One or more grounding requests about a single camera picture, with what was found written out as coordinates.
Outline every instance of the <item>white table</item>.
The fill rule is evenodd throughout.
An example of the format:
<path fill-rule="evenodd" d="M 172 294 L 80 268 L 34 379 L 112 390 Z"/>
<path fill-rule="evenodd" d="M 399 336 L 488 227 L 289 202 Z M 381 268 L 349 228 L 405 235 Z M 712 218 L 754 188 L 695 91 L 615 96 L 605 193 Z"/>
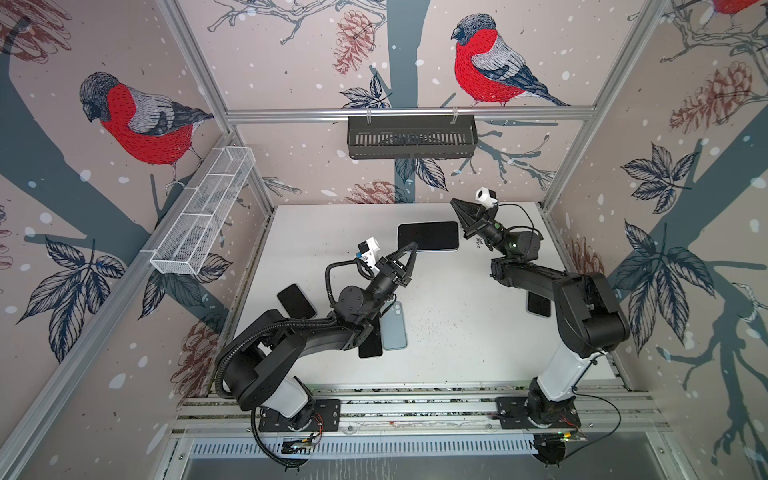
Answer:
<path fill-rule="evenodd" d="M 545 235 L 536 263 L 562 269 L 563 263 L 535 204 L 521 203 Z M 526 225 L 516 207 L 502 207 L 505 226 Z M 323 274 L 326 265 L 353 258 L 357 244 L 375 237 L 382 255 L 397 250 L 401 223 L 457 220 L 450 204 L 286 205 L 277 209 L 253 284 L 237 325 L 240 334 L 263 312 L 285 310 L 279 291 L 297 283 L 318 316 L 329 311 Z M 551 318 L 525 310 L 526 292 L 490 278 L 488 251 L 477 237 L 460 238 L 455 252 L 420 252 L 411 283 L 396 291 L 406 319 L 408 347 L 360 359 L 356 349 L 300 358 L 290 376 L 314 386 L 395 388 L 496 386 L 530 381 L 546 367 L 560 339 Z M 333 269 L 333 293 L 347 285 L 365 288 L 352 266 Z M 584 379 L 614 379 L 605 358 Z"/>

